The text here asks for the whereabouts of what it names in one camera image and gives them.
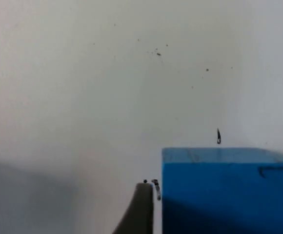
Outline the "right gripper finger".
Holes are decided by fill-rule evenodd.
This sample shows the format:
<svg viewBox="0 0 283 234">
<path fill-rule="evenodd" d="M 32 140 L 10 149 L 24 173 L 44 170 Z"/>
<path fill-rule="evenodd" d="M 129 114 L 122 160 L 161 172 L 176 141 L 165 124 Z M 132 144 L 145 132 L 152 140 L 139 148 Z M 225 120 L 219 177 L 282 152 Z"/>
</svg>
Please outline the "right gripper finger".
<svg viewBox="0 0 283 234">
<path fill-rule="evenodd" d="M 152 234 L 153 216 L 153 187 L 149 183 L 138 183 L 130 204 L 113 233 Z"/>
</svg>

